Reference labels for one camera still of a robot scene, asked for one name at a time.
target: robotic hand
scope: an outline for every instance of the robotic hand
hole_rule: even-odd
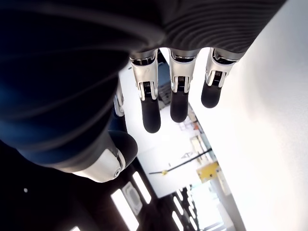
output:
[[[143,125],[155,133],[157,49],[169,48],[170,114],[181,122],[199,51],[210,47],[201,101],[213,108],[233,65],[284,2],[2,1],[0,140],[35,164],[112,180],[138,152],[118,83],[127,61]]]

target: black fingertip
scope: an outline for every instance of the black fingertip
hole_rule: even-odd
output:
[[[206,108],[215,107],[220,99],[221,88],[218,86],[209,86],[206,82],[204,82],[201,102]]]
[[[170,115],[174,122],[181,123],[187,117],[188,93],[171,91]]]
[[[160,113],[158,99],[145,98],[141,101],[142,119],[145,130],[149,133],[156,133],[160,129]]]

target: white wall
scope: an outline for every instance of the white wall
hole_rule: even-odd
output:
[[[248,231],[308,230],[308,1],[290,0],[227,77],[214,109],[201,104],[208,49],[189,102]]]

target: black cable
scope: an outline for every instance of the black cable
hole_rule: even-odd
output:
[[[174,170],[174,169],[176,169],[176,168],[178,168],[178,167],[181,167],[181,166],[184,165],[184,164],[187,164],[188,162],[191,162],[191,161],[194,160],[194,159],[197,159],[198,157],[201,157],[202,155],[204,155],[204,154],[206,154],[206,153],[208,153],[208,152],[210,152],[210,151],[212,151],[212,148],[209,148],[209,149],[206,150],[204,153],[201,153],[201,154],[195,156],[194,158],[192,158],[192,159],[190,159],[190,160],[188,160],[188,161],[185,161],[184,163],[182,163],[182,164],[180,164],[180,165],[177,165],[177,166],[175,166],[175,167],[172,167],[172,168],[169,169],[169,170],[163,170],[163,171],[160,171],[160,172],[150,172],[149,174],[158,174],[158,173],[162,174],[164,171],[170,172],[170,171],[172,171],[172,170]]]

